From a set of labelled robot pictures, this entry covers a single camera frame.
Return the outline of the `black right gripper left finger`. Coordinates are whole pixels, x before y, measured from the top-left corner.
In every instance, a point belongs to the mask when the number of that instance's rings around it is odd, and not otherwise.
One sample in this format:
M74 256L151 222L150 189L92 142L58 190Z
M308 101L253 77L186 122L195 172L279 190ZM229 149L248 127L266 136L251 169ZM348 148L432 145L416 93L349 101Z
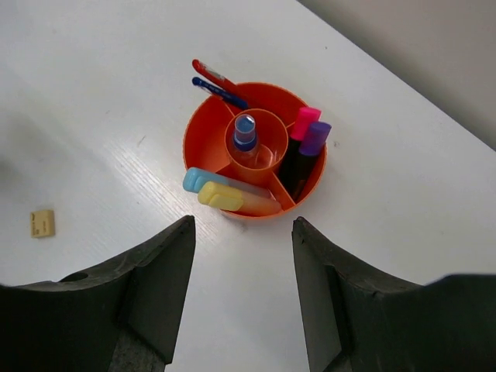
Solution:
M3 371L162 371L174 358L195 255L187 215L60 281L2 286Z

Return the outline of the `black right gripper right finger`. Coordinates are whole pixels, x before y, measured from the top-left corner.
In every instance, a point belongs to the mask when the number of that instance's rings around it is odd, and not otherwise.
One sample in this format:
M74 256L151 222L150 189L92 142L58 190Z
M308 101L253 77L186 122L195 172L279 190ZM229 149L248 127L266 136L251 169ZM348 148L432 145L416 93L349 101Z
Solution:
M292 244L312 371L493 371L495 277L451 274L427 285L387 274L306 219Z

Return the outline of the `yellow glue stick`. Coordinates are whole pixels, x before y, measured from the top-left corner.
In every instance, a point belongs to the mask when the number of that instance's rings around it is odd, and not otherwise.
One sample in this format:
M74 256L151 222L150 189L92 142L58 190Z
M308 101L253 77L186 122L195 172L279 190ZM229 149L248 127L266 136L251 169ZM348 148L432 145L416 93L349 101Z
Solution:
M267 197L242 191L214 181L207 181L198 193L198 201L213 208L251 216L277 214L281 204Z

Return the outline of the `purple highlighter marker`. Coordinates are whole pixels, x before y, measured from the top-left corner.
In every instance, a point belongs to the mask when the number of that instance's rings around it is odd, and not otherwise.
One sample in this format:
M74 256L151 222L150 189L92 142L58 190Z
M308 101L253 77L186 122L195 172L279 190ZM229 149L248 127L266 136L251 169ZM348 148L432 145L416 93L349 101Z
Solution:
M313 122L308 127L288 178L288 192L295 202L315 167L331 129L332 126L326 122Z

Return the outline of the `small blue-capped glue bottle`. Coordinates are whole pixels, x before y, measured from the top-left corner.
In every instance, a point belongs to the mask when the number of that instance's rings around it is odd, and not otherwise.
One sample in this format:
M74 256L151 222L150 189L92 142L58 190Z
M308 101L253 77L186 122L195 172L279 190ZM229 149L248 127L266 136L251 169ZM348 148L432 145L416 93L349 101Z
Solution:
M257 124L251 115L238 116L230 140L230 153L233 159L249 169L263 169L274 162L274 153L259 141Z

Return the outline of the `orange round organizer container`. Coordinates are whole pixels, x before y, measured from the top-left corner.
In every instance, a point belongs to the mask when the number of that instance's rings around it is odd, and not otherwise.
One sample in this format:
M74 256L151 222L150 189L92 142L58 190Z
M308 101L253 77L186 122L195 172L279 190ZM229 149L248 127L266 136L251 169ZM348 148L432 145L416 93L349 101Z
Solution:
M249 110L242 111L213 96L203 101L193 113L184 132L184 165L187 169L197 167L266 188L281 204L281 211L272 215L250 216L229 211L224 211L224 215L253 221L277 218L303 205L314 193L326 171L327 149L322 149L297 201L290 197L277 177L279 164L251 170L235 162L228 153L235 118L242 114L254 117L260 143L275 152L278 155L277 160L282 161L298 110L307 105L293 92L273 84L244 82L239 83L238 88L256 102Z

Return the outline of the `pink highlighter marker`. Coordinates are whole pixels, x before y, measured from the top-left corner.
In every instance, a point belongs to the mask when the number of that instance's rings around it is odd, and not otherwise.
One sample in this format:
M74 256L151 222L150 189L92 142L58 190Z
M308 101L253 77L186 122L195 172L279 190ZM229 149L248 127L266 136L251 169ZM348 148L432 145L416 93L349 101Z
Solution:
M319 120L321 111L313 107L302 107L289 132L288 148L279 167L278 178L286 190L288 190L291 167L301 145L305 134L311 123Z

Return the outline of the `blue gel pen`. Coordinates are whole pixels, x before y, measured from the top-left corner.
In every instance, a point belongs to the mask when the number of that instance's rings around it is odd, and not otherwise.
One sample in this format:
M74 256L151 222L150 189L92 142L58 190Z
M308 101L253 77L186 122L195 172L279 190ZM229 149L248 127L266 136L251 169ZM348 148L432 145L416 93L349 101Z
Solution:
M232 93L229 93L228 91L223 90L223 89L221 89L221 88L219 88L213 84L210 84L207 81L205 81L199 77L193 77L191 79L191 82L194 86L196 86L200 89L203 89L203 90L207 91L208 93L221 98L225 103L233 105L233 106L237 107L238 109L246 110L249 108L249 105L247 104L247 102L244 101L243 99L241 99L240 97L238 97Z

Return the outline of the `red pen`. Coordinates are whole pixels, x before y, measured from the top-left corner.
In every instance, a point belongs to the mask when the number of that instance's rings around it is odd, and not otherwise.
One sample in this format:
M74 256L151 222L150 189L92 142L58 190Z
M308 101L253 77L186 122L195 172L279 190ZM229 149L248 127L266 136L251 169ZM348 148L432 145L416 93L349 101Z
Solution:
M207 81L210 84L213 84L223 90L228 91L229 93L232 93L244 101L246 99L243 97L243 95L240 93L240 90L238 87L231 82L229 79L224 77L223 75L219 74L218 72L214 71L212 68L210 68L207 64L201 62L198 59L194 59L191 62L192 67L194 70L201 75L201 79Z

